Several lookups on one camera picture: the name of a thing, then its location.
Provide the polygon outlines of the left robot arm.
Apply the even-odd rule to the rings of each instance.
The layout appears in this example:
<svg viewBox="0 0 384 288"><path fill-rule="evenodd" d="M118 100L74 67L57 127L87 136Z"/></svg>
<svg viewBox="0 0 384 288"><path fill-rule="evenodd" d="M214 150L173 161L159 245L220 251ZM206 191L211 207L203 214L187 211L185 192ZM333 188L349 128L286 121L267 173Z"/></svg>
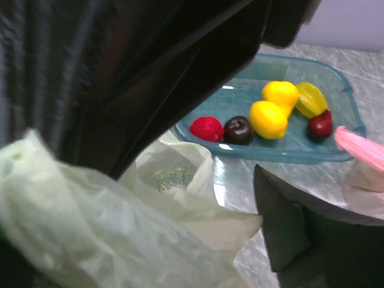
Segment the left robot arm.
<svg viewBox="0 0 384 288"><path fill-rule="evenodd" d="M308 0L1 2L1 145L36 129L62 161L119 178L245 68L289 46Z"/></svg>

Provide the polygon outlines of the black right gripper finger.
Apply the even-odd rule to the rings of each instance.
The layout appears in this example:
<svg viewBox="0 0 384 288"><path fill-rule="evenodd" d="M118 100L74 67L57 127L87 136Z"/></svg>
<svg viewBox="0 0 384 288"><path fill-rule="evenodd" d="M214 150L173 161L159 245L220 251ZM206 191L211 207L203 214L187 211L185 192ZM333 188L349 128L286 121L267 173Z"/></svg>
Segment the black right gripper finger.
<svg viewBox="0 0 384 288"><path fill-rule="evenodd" d="M320 200L259 165L254 195L280 287L383 287L383 220Z"/></svg>

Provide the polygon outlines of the light green plastic bag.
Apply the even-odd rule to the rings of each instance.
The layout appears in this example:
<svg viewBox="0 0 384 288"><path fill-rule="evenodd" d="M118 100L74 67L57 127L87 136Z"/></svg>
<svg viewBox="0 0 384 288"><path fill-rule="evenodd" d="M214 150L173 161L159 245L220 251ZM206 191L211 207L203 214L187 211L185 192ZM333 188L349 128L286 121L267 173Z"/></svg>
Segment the light green plastic bag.
<svg viewBox="0 0 384 288"><path fill-rule="evenodd" d="M195 171L161 193L155 171ZM204 147L165 133L120 180L57 160L38 134L1 149L1 233L62 287L248 287L234 267L262 218L219 205Z"/></svg>

